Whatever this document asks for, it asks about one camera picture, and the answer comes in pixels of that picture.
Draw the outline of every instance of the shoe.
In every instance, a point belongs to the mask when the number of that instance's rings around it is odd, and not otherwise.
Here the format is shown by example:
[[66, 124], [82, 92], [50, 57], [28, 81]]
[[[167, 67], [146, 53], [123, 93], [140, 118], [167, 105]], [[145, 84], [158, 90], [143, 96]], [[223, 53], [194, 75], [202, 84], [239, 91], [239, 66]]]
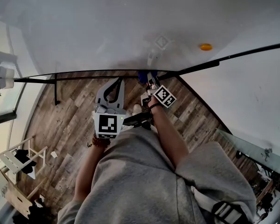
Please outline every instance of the shoe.
[[136, 114], [140, 114], [141, 112], [142, 112], [141, 105], [135, 104], [134, 107], [133, 107], [132, 116], [134, 116], [134, 115], [136, 115]]

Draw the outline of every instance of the hand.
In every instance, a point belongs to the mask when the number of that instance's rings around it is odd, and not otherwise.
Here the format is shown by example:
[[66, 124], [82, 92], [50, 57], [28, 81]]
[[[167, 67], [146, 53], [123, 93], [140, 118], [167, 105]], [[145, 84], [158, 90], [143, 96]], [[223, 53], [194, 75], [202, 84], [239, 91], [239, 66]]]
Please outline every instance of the hand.
[[150, 101], [148, 102], [148, 107], [150, 107], [154, 104], [157, 104], [157, 103], [159, 103], [158, 99], [154, 96], [151, 96]]

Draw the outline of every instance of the blue object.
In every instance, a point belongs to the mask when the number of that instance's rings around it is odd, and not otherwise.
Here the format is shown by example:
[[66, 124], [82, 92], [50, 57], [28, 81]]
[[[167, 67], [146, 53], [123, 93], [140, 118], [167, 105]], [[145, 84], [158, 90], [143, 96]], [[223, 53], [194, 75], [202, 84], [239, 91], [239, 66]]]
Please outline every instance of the blue object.
[[151, 72], [153, 77], [156, 77], [157, 74], [158, 74], [158, 71], [156, 71], [156, 70], [147, 70], [147, 71], [142, 70], [142, 71], [138, 71], [138, 78], [139, 78], [140, 83], [146, 84], [148, 82], [147, 74], [149, 72]]

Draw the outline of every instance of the white wooden chair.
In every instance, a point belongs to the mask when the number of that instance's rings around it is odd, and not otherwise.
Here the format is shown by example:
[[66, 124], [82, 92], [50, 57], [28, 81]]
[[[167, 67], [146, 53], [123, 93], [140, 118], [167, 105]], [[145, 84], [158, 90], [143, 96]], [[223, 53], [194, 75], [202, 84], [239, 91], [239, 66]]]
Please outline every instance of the white wooden chair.
[[[6, 167], [13, 172], [13, 174], [16, 174], [22, 168], [26, 167], [29, 163], [34, 161], [37, 157], [42, 158], [43, 159], [42, 168], [40, 170], [38, 170], [37, 173], [35, 173], [35, 167], [32, 167], [33, 172], [28, 174], [30, 177], [35, 179], [43, 171], [43, 169], [46, 167], [46, 149], [48, 148], [48, 146], [44, 147], [41, 151], [37, 152], [30, 147], [30, 141], [31, 141], [32, 138], [34, 138], [34, 136], [32, 136], [32, 137], [30, 137], [26, 140], [23, 140], [21, 143], [17, 144], [16, 146], [13, 146], [13, 147], [9, 148], [8, 150], [3, 151], [2, 153], [0, 153], [0, 159], [6, 165]], [[26, 142], [28, 142], [28, 158], [30, 160], [25, 162], [25, 163], [21, 163], [13, 155], [13, 151], [15, 149], [20, 149], [21, 145], [26, 143]]]

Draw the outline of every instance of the black wristband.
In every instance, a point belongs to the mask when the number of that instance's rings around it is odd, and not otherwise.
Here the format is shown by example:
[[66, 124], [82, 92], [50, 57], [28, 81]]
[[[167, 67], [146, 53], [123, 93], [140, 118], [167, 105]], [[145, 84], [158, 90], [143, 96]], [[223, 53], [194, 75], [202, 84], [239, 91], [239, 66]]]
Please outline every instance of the black wristband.
[[149, 110], [151, 111], [152, 108], [154, 108], [158, 105], [163, 107], [163, 105], [161, 103], [155, 103], [155, 104], [153, 104], [152, 106], [149, 107]]

